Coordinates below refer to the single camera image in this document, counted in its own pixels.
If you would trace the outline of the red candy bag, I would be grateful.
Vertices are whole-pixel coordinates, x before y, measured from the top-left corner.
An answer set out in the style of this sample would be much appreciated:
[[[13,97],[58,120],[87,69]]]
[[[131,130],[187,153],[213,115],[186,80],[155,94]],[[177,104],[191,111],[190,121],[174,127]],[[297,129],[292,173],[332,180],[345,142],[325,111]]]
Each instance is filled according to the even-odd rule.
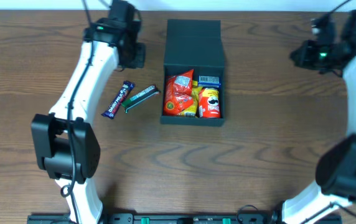
[[[167,79],[164,95],[164,115],[175,116],[192,106],[192,81],[194,70]]]

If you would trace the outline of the blue small card box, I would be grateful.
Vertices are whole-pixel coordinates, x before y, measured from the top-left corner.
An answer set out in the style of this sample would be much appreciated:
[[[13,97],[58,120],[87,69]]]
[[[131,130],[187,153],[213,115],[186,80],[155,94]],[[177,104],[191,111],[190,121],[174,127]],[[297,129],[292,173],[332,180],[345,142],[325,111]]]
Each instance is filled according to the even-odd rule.
[[[206,88],[220,88],[222,85],[220,77],[215,76],[199,76],[197,84]]]

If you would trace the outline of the red Pringles can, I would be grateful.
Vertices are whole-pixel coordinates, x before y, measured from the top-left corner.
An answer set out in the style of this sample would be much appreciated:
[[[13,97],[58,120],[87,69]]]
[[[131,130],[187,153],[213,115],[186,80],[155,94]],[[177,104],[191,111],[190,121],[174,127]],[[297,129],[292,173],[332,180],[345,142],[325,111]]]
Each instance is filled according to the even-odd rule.
[[[203,88],[199,92],[199,117],[221,118],[219,92],[214,88]]]

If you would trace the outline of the black gift box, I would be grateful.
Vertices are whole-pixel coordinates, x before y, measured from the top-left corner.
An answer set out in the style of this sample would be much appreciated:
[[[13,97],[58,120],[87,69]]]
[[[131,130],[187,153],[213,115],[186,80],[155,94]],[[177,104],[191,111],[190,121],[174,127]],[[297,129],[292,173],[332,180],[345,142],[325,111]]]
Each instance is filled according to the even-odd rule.
[[[164,53],[164,84],[173,75],[194,71],[200,76],[218,77],[220,118],[188,118],[162,113],[161,124],[221,127],[225,121],[225,53],[221,40],[221,22],[169,19]]]

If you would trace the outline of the yellow snack bag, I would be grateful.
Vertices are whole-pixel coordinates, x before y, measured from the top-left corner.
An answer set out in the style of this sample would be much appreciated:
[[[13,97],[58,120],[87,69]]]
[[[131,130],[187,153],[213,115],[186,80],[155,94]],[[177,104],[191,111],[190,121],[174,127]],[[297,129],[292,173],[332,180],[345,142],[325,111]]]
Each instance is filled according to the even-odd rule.
[[[202,87],[199,86],[198,81],[193,81],[192,82],[192,93],[191,97],[193,99],[192,104],[181,111],[178,116],[185,116],[185,117],[190,117],[190,118],[195,118],[197,114],[197,109],[199,105],[199,93],[202,90]]]

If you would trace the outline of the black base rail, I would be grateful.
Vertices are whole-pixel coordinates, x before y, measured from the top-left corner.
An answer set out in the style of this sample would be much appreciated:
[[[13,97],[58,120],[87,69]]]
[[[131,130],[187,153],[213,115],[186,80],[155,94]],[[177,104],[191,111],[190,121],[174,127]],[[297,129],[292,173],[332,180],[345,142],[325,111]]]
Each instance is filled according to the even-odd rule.
[[[29,215],[27,224],[73,223],[69,215]],[[102,215],[99,224],[267,224],[265,213],[242,213],[235,215],[133,215],[131,213],[115,213]],[[340,215],[328,215],[315,222],[316,224],[343,224]]]

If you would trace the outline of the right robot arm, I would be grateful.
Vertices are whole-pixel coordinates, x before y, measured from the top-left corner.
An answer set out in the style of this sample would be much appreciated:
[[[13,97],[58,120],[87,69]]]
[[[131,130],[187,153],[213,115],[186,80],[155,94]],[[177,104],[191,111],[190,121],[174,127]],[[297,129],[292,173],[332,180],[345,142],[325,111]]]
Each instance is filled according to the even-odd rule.
[[[270,223],[339,223],[329,215],[341,209],[356,218],[348,207],[356,203],[356,10],[344,25],[340,42],[328,12],[312,22],[315,40],[306,40],[291,52],[295,66],[334,73],[347,89],[346,137],[320,159],[316,177],[297,196],[285,200],[273,212]]]

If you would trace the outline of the purple Dairy Milk bar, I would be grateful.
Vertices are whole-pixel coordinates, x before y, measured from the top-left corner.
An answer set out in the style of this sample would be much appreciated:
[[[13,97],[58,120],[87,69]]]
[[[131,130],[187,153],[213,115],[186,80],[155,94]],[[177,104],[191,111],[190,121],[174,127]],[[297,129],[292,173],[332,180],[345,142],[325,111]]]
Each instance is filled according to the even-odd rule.
[[[110,103],[109,107],[101,114],[109,119],[114,119],[122,102],[130,94],[131,90],[135,87],[133,82],[125,80],[114,100]]]

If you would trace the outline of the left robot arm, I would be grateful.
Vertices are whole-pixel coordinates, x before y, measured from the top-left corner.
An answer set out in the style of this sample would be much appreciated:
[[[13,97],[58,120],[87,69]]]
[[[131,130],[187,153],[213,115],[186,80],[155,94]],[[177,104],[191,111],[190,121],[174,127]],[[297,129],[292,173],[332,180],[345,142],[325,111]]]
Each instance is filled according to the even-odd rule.
[[[31,122],[39,169],[60,186],[66,214],[32,214],[28,223],[109,223],[93,176],[100,145],[92,128],[105,85],[117,70],[144,67],[146,47],[138,42],[142,18],[127,1],[112,1],[107,17],[89,21],[77,66],[48,114]]]

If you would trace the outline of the green gum pack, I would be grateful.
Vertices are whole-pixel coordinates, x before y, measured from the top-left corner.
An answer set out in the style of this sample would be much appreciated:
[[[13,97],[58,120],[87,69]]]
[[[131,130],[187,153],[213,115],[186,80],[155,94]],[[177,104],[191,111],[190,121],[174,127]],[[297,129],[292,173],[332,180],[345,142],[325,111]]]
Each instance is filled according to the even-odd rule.
[[[137,106],[138,104],[142,103],[143,101],[147,100],[148,98],[160,94],[159,89],[156,85],[150,85],[149,87],[145,88],[144,90],[140,91],[136,95],[124,100],[122,105],[124,107],[124,112],[128,113],[129,110]]]

